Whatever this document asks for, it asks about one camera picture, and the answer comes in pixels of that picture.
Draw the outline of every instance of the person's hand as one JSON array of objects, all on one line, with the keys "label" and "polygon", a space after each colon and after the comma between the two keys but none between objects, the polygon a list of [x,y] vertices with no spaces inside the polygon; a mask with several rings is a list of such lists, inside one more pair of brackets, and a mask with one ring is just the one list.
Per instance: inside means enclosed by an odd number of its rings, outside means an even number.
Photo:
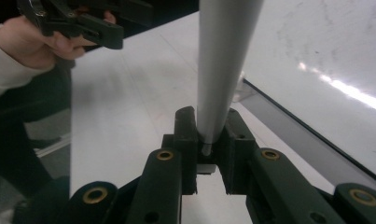
[{"label": "person's hand", "polygon": [[[115,23],[109,12],[104,20]],[[43,36],[24,16],[10,19],[0,28],[0,48],[24,66],[46,69],[55,64],[55,56],[74,60],[85,53],[83,46],[94,45],[83,37],[68,39],[59,32]]]}]

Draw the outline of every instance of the brass grommet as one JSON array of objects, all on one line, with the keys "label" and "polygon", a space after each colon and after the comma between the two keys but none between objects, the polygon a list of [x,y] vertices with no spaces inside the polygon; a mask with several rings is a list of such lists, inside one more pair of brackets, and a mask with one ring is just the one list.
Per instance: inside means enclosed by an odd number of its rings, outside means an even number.
[{"label": "brass grommet", "polygon": [[171,152],[169,150],[163,150],[163,151],[160,151],[156,157],[160,161],[168,161],[168,160],[172,159],[173,156],[174,156],[173,152]]},{"label": "brass grommet", "polygon": [[46,16],[48,13],[46,11],[39,11],[36,13],[36,15],[40,16],[40,17],[44,17]]},{"label": "brass grommet", "polygon": [[351,197],[357,202],[370,207],[376,206],[376,198],[363,189],[350,189],[349,192]]},{"label": "brass grommet", "polygon": [[83,195],[83,202],[88,204],[99,203],[108,195],[108,190],[104,187],[95,187],[86,191]]},{"label": "brass grommet", "polygon": [[266,149],[266,150],[263,150],[261,154],[262,154],[262,157],[270,161],[278,161],[280,159],[280,154],[278,154],[278,152],[274,150]]}]

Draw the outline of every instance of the white table surface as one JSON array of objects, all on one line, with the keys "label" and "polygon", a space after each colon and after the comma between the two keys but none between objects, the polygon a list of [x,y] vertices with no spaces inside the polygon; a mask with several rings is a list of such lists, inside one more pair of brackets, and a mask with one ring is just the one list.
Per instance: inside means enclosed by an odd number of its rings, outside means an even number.
[{"label": "white table surface", "polygon": [[244,71],[376,174],[376,0],[264,1]]},{"label": "white table surface", "polygon": [[[71,193],[92,181],[121,187],[139,176],[148,154],[173,133],[174,113],[196,105],[198,14],[128,38],[124,49],[97,49],[73,70]],[[333,186],[240,104],[233,104],[262,147],[283,151],[325,191]],[[227,196],[219,172],[198,176],[184,196],[182,223],[251,223],[244,196]]]}]

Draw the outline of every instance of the metal rod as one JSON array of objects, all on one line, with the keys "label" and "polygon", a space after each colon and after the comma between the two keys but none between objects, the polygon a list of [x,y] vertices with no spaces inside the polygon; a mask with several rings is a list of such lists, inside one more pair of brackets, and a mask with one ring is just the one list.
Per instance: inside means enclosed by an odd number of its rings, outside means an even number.
[{"label": "metal rod", "polygon": [[263,0],[201,0],[197,129],[213,144],[226,122]]}]

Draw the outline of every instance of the gray floor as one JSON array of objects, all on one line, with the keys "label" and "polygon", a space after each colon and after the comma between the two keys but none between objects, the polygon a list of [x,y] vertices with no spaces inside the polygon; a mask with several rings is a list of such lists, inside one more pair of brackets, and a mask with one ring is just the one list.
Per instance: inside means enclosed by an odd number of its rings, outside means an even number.
[{"label": "gray floor", "polygon": [[[52,139],[70,133],[70,111],[65,110],[49,118],[26,124],[31,139]],[[58,148],[40,158],[53,178],[70,174],[70,146]],[[23,200],[6,180],[0,176],[0,214]]]}]

